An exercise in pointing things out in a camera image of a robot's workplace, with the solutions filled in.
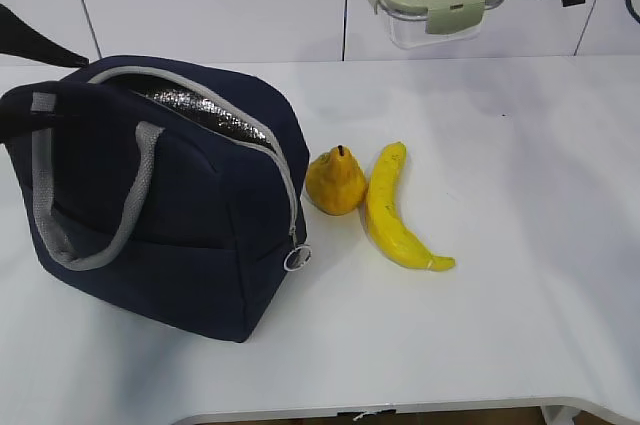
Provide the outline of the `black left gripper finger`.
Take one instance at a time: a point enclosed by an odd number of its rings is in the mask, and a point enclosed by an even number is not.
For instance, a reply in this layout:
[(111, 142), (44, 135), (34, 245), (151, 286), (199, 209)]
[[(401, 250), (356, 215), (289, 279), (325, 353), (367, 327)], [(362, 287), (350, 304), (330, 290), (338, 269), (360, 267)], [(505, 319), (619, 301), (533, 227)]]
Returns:
[(1, 5), (1, 54), (64, 68), (89, 64), (86, 57), (56, 44)]
[(14, 138), (53, 128), (65, 123), (65, 115), (56, 112), (2, 110), (0, 141), (6, 144)]

